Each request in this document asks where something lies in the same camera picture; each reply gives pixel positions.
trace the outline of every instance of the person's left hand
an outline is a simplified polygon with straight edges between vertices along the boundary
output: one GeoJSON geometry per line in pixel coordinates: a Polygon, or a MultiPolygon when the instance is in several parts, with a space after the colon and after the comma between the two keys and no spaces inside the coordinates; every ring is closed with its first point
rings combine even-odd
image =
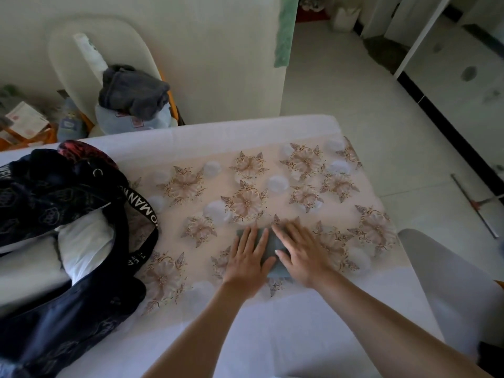
{"type": "Polygon", "coordinates": [[[266,276],[276,261],[275,257],[270,257],[261,266],[261,257],[268,242],[268,229],[262,234],[257,247],[254,247],[257,226],[252,229],[247,227],[241,239],[236,236],[231,247],[223,286],[231,288],[243,300],[255,296],[266,282],[266,276]]]}

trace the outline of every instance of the gray chair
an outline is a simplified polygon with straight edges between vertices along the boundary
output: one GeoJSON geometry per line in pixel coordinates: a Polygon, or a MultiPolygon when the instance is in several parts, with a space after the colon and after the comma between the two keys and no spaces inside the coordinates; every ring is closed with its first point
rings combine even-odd
{"type": "Polygon", "coordinates": [[[475,362],[480,341],[502,346],[504,289],[487,273],[420,231],[403,229],[399,238],[445,343],[475,362]]]}

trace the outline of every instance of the forearm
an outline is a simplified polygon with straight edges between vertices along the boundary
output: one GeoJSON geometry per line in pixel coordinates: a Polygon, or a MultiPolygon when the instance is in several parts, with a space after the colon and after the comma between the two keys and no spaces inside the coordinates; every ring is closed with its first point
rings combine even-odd
{"type": "Polygon", "coordinates": [[[324,274],[315,288],[353,331],[383,377],[490,377],[340,274],[324,274]]]}
{"type": "Polygon", "coordinates": [[[205,310],[143,378],[212,377],[224,340],[243,302],[232,288],[221,285],[205,310]]]}

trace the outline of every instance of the hand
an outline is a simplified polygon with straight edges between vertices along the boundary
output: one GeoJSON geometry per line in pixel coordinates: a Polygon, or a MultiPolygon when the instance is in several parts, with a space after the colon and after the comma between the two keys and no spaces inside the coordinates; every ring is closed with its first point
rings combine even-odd
{"type": "Polygon", "coordinates": [[[262,234],[254,249],[257,226],[255,225],[252,229],[247,227],[241,239],[236,236],[231,247],[222,285],[231,288],[243,301],[255,296],[266,282],[266,276],[276,261],[275,257],[270,257],[261,267],[261,257],[268,242],[268,229],[265,229],[262,234]]]}
{"type": "Polygon", "coordinates": [[[318,279],[334,272],[331,260],[309,229],[292,221],[287,222],[285,228],[290,236],[276,225],[273,231],[289,250],[290,258],[281,250],[277,250],[276,254],[295,280],[314,288],[318,279]]]}

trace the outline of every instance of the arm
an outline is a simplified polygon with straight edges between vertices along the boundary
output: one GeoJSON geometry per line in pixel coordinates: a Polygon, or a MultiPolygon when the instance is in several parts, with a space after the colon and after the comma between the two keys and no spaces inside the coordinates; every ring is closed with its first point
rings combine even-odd
{"type": "Polygon", "coordinates": [[[219,287],[205,310],[158,358],[143,378],[209,378],[213,375],[229,328],[243,303],[255,296],[275,263],[269,258],[261,267],[268,231],[257,247],[257,227],[245,229],[234,240],[229,262],[219,287]]]}
{"type": "Polygon", "coordinates": [[[286,228],[290,235],[273,228],[291,255],[277,251],[281,262],[294,279],[320,293],[383,377],[490,377],[464,355],[335,272],[308,229],[296,222],[287,223],[286,228]]]}

